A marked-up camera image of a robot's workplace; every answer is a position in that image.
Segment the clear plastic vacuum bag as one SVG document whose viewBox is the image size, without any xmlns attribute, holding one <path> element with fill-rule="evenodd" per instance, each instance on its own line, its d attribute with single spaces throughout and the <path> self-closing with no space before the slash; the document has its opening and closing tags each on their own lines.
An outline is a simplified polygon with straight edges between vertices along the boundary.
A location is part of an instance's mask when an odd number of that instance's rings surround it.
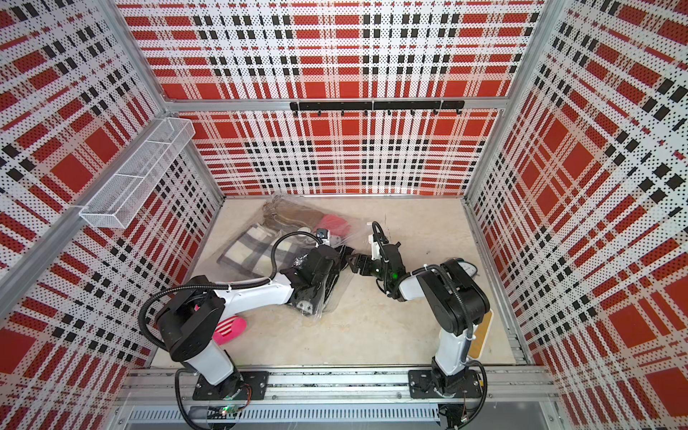
<svg viewBox="0 0 688 430">
<path fill-rule="evenodd" d="M 238 280 L 263 278 L 306 259 L 315 248 L 314 236 L 327 231 L 331 247 L 350 253 L 367 246 L 370 224 L 360 217 L 310 204 L 305 198 L 276 195 L 263 204 L 245 228 L 217 253 L 216 263 Z"/>
</svg>

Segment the brown plaid scarf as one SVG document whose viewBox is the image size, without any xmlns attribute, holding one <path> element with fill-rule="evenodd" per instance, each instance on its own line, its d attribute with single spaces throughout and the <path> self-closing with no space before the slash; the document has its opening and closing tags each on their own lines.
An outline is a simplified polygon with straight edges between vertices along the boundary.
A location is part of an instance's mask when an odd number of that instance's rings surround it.
<svg viewBox="0 0 688 430">
<path fill-rule="evenodd" d="M 322 211 L 301 204 L 297 198 L 283 195 L 276 195 L 263 205 L 263 225 L 269 229 L 293 231 L 308 228 L 313 231 L 324 217 Z"/>
</svg>

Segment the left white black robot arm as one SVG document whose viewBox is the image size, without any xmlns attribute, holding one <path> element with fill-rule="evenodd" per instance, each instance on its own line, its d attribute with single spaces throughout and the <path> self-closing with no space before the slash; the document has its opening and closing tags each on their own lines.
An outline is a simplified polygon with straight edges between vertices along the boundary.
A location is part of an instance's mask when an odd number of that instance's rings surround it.
<svg viewBox="0 0 688 430">
<path fill-rule="evenodd" d="M 315 247 L 295 265 L 278 270 L 279 245 L 296 236 L 315 241 Z M 139 330 L 184 369 L 200 374 L 206 383 L 239 384 L 240 372 L 213 338 L 218 325 L 234 315 L 265 306 L 286 305 L 304 316 L 321 315 L 350 252 L 345 245 L 332 247 L 327 239 L 312 233 L 288 233 L 272 247 L 269 276 L 229 284 L 197 277 L 185 285 L 162 290 L 143 303 L 137 315 Z"/>
</svg>

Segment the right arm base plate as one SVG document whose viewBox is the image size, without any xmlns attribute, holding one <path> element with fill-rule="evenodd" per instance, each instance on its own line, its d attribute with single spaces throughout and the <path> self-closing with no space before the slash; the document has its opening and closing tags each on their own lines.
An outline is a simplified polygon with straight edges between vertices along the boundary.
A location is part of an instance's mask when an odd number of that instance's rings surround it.
<svg viewBox="0 0 688 430">
<path fill-rule="evenodd" d="M 408 385 L 412 399 L 478 399 L 482 395 L 479 374 L 464 369 L 445 376 L 438 369 L 411 370 Z"/>
</svg>

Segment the black smiley face scarf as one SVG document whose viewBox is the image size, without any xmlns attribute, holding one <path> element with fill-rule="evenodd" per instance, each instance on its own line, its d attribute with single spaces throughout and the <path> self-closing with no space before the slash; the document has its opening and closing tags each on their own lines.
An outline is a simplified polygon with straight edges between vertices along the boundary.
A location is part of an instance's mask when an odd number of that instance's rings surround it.
<svg viewBox="0 0 688 430">
<path fill-rule="evenodd" d="M 358 254 L 352 247 L 349 247 L 348 245 L 340 245 L 339 247 L 335 248 L 335 251 L 338 253 L 336 263 L 340 272 L 346 269 L 353 270 L 356 267 Z"/>
</svg>

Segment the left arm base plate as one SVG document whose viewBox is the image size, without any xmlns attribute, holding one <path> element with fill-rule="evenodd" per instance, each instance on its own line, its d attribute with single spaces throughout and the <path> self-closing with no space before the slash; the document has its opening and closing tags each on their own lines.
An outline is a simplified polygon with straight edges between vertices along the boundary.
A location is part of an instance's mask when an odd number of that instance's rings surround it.
<svg viewBox="0 0 688 430">
<path fill-rule="evenodd" d="M 194 401 L 261 401 L 264 399 L 270 373 L 267 371 L 235 371 L 224 381 L 213 385 L 204 376 L 199 376 Z"/>
</svg>

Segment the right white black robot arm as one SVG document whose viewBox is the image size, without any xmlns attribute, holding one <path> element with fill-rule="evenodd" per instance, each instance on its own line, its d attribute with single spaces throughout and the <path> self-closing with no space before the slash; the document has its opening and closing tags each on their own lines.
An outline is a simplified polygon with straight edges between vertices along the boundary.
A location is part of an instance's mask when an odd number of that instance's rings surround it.
<svg viewBox="0 0 688 430">
<path fill-rule="evenodd" d="M 470 367 L 478 365 L 469 357 L 469 350 L 478 326 L 490 312 L 490 303 L 462 259 L 409 272 L 400 247 L 399 243 L 374 243 L 372 254 L 352 254 L 347 263 L 354 273 L 375 278 L 386 297 L 401 302 L 426 299 L 441 328 L 431 380 L 438 392 L 447 395 L 467 379 Z"/>
</svg>

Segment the red knitted scarf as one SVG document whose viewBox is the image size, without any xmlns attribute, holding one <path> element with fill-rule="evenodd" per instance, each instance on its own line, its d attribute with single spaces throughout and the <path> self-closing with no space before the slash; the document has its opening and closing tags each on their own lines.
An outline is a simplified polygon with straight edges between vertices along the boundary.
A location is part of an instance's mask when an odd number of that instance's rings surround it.
<svg viewBox="0 0 688 430">
<path fill-rule="evenodd" d="M 345 238 L 351 232 L 351 225 L 338 215 L 326 214 L 317 224 L 316 229 L 327 229 L 333 236 Z"/>
</svg>

